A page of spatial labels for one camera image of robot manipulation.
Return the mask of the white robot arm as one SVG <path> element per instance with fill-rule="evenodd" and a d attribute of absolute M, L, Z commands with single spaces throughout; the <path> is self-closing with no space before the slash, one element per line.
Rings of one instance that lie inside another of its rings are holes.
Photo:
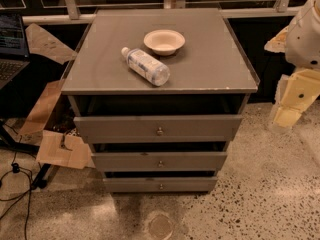
<path fill-rule="evenodd" d="M 320 96 L 320 0 L 307 0 L 264 49 L 295 66 L 279 80 L 271 113 L 274 127 L 291 128 Z"/>

